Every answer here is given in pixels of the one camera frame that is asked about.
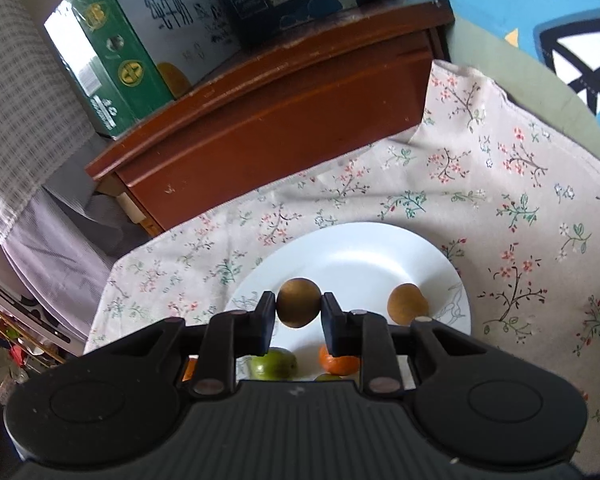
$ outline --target green box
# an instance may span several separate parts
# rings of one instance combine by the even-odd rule
[[[45,28],[113,138],[239,49],[219,0],[63,0]]]

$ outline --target plate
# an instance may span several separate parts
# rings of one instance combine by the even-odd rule
[[[238,286],[226,310],[253,310],[265,290],[277,294],[286,280],[307,278],[332,292],[343,311],[366,310],[384,316],[392,290],[414,283],[429,302],[433,318],[471,333],[466,292],[454,266],[424,238],[396,226],[356,222],[327,227],[293,240],[266,258]],[[276,317],[271,346],[286,348],[298,359],[298,380],[323,373],[318,349],[324,344],[320,316],[302,328],[289,328]],[[407,357],[400,356],[405,386],[413,384]],[[237,379],[248,378],[238,360]]]

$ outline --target gold emblem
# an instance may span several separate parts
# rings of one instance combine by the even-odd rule
[[[118,77],[127,86],[137,86],[142,81],[144,69],[136,60],[123,61],[118,69]]]
[[[84,11],[84,21],[91,30],[97,30],[107,21],[107,15],[104,9],[104,3],[91,4]]]

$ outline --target plaid fabric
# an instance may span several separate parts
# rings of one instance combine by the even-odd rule
[[[0,0],[0,243],[93,127],[20,0]]]

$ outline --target ribbed gray surface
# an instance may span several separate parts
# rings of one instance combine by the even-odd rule
[[[15,478],[467,480],[513,476],[579,478],[565,465],[523,474],[452,465],[448,456],[417,433],[398,404],[366,400],[352,383],[253,381],[242,383],[231,399],[193,407],[179,432],[128,465],[99,472],[27,465]]]

